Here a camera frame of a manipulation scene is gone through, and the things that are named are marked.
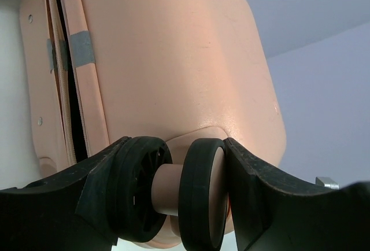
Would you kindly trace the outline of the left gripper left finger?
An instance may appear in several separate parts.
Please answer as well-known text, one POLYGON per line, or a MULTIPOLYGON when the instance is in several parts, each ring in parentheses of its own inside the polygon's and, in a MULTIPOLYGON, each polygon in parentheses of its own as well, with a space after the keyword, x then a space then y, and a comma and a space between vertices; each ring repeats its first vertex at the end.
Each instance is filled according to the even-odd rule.
POLYGON ((111 250, 106 193, 127 136, 63 171, 1 190, 1 250, 111 250))

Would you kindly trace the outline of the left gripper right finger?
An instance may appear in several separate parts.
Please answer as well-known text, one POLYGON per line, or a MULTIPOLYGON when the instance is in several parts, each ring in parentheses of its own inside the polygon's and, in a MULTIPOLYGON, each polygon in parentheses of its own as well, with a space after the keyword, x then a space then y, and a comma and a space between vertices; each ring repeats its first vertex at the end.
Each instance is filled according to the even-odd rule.
POLYGON ((369 183, 339 190, 298 179, 225 140, 239 250, 368 250, 369 183))

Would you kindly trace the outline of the pink hard-shell suitcase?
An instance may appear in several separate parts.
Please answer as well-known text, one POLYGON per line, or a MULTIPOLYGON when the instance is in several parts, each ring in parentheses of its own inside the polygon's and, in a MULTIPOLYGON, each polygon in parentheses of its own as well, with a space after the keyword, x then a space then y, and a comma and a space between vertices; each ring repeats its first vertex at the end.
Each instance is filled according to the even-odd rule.
POLYGON ((219 250, 234 230, 225 140, 271 165, 286 133, 246 0, 1 0, 1 152, 23 188, 129 139, 112 230, 219 250))

